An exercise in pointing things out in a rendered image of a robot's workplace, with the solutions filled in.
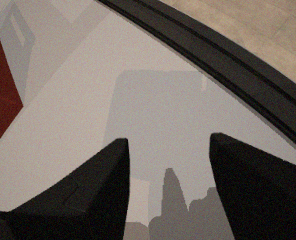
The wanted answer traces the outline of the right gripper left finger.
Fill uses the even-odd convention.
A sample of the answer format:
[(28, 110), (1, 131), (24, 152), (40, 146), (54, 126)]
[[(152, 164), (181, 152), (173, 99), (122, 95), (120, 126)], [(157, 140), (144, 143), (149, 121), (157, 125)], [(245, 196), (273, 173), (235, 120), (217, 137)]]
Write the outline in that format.
[(47, 190), (0, 211), (0, 240), (123, 240), (129, 196), (128, 139), (117, 138)]

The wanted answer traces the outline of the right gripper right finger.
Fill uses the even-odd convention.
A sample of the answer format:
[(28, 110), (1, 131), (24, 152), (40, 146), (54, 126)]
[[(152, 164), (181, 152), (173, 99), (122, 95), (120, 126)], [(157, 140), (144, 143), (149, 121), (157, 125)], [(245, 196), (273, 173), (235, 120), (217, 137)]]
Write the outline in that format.
[(209, 159), (235, 240), (296, 240), (296, 165), (223, 133)]

